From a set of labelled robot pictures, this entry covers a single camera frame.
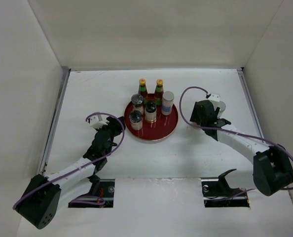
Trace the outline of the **green label sauce bottle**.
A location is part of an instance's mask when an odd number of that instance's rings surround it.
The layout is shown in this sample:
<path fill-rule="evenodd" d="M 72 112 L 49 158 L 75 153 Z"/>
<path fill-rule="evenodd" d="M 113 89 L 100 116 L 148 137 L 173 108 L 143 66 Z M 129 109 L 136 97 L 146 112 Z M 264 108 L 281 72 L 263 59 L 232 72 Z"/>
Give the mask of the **green label sauce bottle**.
<path fill-rule="evenodd" d="M 156 105 L 158 105 L 158 106 L 160 106 L 162 104 L 163 93 L 164 93 L 163 80 L 158 79 L 156 81 L 156 88 L 155 88 L 155 92 L 154 92 L 154 101 L 155 101 Z"/>
<path fill-rule="evenodd" d="M 140 79 L 139 80 L 139 90 L 138 93 L 143 97 L 144 104 L 148 102 L 148 92 L 146 87 L 146 80 Z"/>

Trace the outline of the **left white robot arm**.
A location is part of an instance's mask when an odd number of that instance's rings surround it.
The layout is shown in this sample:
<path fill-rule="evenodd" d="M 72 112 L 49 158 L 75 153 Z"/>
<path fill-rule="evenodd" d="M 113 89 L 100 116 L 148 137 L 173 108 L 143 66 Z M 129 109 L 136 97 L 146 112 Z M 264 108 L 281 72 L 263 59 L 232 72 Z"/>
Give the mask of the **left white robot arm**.
<path fill-rule="evenodd" d="M 110 156 L 122 143 L 114 138 L 124 134 L 124 117 L 115 117 L 105 113 L 107 123 L 98 125 L 96 134 L 87 152 L 73 165 L 49 176 L 34 176 L 22 197 L 14 204 L 13 210 L 19 213 L 37 229 L 43 229 L 55 216 L 63 193 L 72 186 L 86 180 L 82 190 L 89 197 L 99 192 L 99 184 L 91 180 L 107 163 Z"/>

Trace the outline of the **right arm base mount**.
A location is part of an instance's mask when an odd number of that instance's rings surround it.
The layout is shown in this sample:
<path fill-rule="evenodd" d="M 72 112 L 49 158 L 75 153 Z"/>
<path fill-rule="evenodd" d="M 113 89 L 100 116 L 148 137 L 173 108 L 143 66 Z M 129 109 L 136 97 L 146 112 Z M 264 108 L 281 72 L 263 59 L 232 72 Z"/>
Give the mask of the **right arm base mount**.
<path fill-rule="evenodd" d="M 226 175 L 235 171 L 230 169 L 218 177 L 201 178 L 203 202 L 206 208 L 250 207 L 246 189 L 231 188 Z"/>

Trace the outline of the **silver lid jar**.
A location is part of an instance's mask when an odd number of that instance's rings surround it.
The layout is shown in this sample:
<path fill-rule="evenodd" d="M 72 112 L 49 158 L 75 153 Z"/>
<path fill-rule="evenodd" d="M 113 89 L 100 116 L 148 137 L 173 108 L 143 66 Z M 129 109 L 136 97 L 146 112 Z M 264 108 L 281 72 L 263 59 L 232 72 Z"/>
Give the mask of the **silver lid jar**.
<path fill-rule="evenodd" d="M 219 104 L 218 104 L 218 107 L 219 107 L 219 116 L 221 116 L 223 114 L 223 112 L 225 111 L 226 109 L 226 104 L 223 102 L 223 101 L 220 101 Z"/>
<path fill-rule="evenodd" d="M 161 112 L 163 115 L 168 116 L 172 112 L 174 104 L 174 94 L 171 91 L 165 91 L 162 95 Z"/>

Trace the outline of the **black cap spice jar front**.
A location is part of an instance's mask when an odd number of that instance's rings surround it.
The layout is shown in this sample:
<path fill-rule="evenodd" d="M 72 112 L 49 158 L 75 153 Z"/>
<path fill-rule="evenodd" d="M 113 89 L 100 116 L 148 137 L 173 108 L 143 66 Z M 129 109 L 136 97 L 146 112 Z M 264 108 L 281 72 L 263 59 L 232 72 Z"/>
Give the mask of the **black cap spice jar front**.
<path fill-rule="evenodd" d="M 155 122 L 157 116 L 157 105 L 154 101 L 148 101 L 145 105 L 145 119 L 148 122 Z"/>

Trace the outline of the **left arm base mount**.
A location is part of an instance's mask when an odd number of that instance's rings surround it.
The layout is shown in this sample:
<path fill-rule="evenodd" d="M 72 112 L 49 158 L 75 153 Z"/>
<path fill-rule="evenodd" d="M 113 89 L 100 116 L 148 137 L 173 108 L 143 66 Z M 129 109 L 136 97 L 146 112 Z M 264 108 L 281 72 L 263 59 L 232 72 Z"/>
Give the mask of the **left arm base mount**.
<path fill-rule="evenodd" d="M 68 208 L 113 208 L 115 179 L 101 179 L 94 175 L 88 180 L 91 182 L 89 192 L 71 201 Z"/>

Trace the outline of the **black cap glass shaker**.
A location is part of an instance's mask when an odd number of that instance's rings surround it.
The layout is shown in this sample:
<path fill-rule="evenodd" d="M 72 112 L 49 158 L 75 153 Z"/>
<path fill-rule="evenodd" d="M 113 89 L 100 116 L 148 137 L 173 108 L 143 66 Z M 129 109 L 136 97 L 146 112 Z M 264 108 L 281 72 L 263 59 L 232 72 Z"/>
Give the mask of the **black cap glass shaker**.
<path fill-rule="evenodd" d="M 133 130 L 138 131 L 143 127 L 143 115 L 138 110 L 133 110 L 129 114 L 130 124 Z"/>

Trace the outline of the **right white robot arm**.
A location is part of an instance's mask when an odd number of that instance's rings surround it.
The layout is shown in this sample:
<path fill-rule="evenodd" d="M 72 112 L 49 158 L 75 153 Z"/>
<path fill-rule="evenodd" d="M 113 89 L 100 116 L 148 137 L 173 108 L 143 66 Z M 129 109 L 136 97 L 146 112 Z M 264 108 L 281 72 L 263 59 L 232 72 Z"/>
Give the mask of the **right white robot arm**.
<path fill-rule="evenodd" d="M 253 165 L 253 182 L 264 195 L 271 196 L 293 183 L 293 168 L 282 149 L 267 145 L 239 130 L 224 118 L 218 118 L 220 108 L 209 100 L 195 102 L 190 121 L 199 125 L 206 135 L 228 145 Z"/>

